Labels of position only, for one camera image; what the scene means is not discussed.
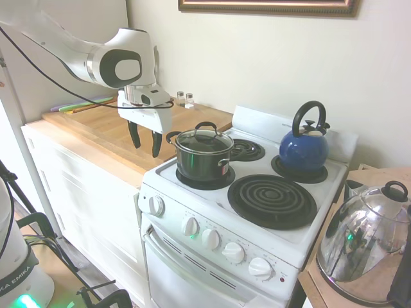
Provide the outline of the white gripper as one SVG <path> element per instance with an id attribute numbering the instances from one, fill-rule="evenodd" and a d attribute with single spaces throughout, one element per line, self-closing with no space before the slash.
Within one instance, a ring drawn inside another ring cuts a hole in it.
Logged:
<path id="1" fill-rule="evenodd" d="M 118 107 L 125 107 L 118 109 L 118 113 L 121 118 L 128 120 L 128 130 L 136 149 L 141 147 L 138 125 L 152 131 L 152 157 L 157 158 L 161 150 L 162 133 L 169 132 L 172 127 L 171 109 L 131 109 L 124 90 L 118 92 Z"/>

